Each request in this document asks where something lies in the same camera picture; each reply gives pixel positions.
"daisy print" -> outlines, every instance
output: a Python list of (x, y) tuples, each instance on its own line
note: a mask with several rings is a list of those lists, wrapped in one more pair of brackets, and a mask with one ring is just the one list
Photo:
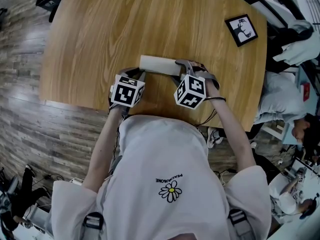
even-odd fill
[(166, 198), (169, 203), (172, 203), (177, 200), (181, 193), (182, 190), (177, 187), (177, 182), (174, 180), (172, 183), (168, 183), (165, 187), (162, 187), (159, 195), (162, 198)]

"white t-shirt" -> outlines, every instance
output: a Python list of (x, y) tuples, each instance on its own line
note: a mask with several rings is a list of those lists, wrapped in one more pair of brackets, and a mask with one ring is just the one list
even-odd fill
[(294, 186), (291, 192), (282, 192), (284, 187), (288, 185), (289, 180), (287, 177), (279, 173), (269, 184), (269, 193), (270, 196), (276, 199), (277, 205), (285, 214), (296, 214), (297, 203), (300, 203), (303, 200), (303, 196), (300, 195), (300, 184), (298, 183)]
[(198, 240), (231, 239), (227, 218), (243, 210), (256, 239), (266, 239), (271, 203), (259, 166), (237, 173), (224, 189), (208, 163), (206, 142), (183, 121), (145, 115), (119, 128), (122, 160), (98, 194), (56, 181), (52, 230), (57, 240), (78, 240), (85, 216), (102, 204), (105, 240), (168, 240), (192, 233)]

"gray jacket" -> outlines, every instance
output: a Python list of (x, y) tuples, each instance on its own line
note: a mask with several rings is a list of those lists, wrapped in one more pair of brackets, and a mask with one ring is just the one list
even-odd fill
[(307, 114), (296, 85), (281, 74), (265, 72), (258, 111), (254, 124), (283, 120), (291, 125)]

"wood grain tabletop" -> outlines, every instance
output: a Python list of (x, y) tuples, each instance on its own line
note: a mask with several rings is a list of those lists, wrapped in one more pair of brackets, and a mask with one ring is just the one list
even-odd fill
[[(258, 38), (237, 47), (226, 19), (248, 14)], [(50, 28), (40, 98), (108, 110), (115, 75), (138, 67), (141, 55), (189, 59), (215, 74), (221, 95), (246, 131), (262, 91), (267, 21), (243, 0), (62, 0)], [(142, 100), (131, 114), (204, 122), (209, 102), (178, 106), (169, 76), (148, 73)], [(220, 127), (218, 116), (207, 126)]]

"paper roll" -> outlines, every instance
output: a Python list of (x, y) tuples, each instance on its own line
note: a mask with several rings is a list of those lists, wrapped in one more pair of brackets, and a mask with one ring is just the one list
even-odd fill
[(175, 59), (141, 55), (139, 68), (147, 72), (155, 72), (171, 76), (179, 76), (181, 66)]

